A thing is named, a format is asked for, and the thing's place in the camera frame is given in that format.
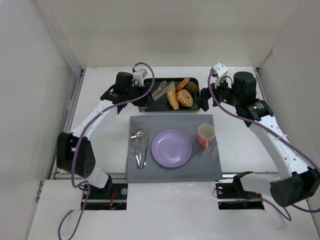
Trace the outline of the metal tongs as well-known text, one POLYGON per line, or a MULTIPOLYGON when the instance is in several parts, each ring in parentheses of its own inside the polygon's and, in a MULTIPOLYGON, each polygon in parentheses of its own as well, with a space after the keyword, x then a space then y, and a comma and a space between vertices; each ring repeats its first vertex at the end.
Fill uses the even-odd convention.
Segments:
POLYGON ((151 93, 151 96, 155 102, 148 107, 138 107, 138 111, 141 112, 174 112, 170 103, 166 97, 167 92, 173 90, 176 86, 174 81, 168 82, 166 80, 162 82, 156 82, 155 90, 151 93))

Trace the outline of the long golden bread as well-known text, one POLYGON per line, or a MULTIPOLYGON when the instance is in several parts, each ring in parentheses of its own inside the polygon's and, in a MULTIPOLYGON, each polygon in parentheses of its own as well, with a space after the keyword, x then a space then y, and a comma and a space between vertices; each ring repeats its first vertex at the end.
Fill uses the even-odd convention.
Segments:
POLYGON ((169 104, 171 105, 171 107, 174 110, 178 110, 179 109, 179 101, 177 100, 177 92, 176 89, 174 88, 171 91, 168 91, 166 93, 166 97, 168 99, 169 104))

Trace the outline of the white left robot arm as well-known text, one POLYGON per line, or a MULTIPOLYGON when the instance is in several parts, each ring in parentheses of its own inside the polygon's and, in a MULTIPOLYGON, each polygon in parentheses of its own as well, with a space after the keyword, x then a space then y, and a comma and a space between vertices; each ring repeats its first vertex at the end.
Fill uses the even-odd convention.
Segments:
POLYGON ((59 134, 56 153, 59 169, 82 178, 92 188, 110 192, 112 178, 96 166, 92 142, 128 103, 145 107, 152 101, 148 92, 152 85, 145 86, 143 83, 147 74, 145 69, 133 73, 118 72, 115 84, 102 94, 89 116, 70 132, 59 134))

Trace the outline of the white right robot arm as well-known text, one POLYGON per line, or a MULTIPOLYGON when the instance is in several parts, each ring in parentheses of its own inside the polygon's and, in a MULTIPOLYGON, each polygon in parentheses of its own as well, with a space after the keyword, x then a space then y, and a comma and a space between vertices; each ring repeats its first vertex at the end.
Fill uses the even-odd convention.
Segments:
POLYGON ((308 156, 288 142, 277 124, 269 105, 256 97, 257 80, 246 71, 238 71, 232 84, 225 80, 227 72, 218 68, 211 70, 208 87, 200 91, 197 104, 204 110, 209 109, 209 99, 213 106, 227 104, 235 107, 236 113, 228 115, 244 121, 245 125, 257 136, 273 160, 279 177, 266 177, 252 171, 237 174, 233 178, 234 189, 239 198, 245 192, 268 195, 281 207, 295 206, 296 203, 315 195, 320 186, 320 168, 308 156))

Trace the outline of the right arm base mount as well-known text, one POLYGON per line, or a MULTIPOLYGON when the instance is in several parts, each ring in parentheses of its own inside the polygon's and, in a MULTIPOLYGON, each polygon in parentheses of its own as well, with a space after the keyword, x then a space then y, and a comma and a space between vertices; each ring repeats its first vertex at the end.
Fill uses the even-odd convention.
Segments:
POLYGON ((217 197, 219 210, 264 210, 260 193, 236 190, 232 182, 217 182, 212 193, 217 197))

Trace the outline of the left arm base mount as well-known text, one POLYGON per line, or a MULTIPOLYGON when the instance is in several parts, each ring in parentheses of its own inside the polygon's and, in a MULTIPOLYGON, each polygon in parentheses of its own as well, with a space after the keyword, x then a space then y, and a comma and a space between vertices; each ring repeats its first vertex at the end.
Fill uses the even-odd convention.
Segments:
POLYGON ((127 209, 128 184, 127 183, 113 183, 111 190, 90 187, 90 193, 87 197, 87 187, 82 185, 80 190, 82 193, 82 200, 80 207, 88 211, 124 211, 127 209))

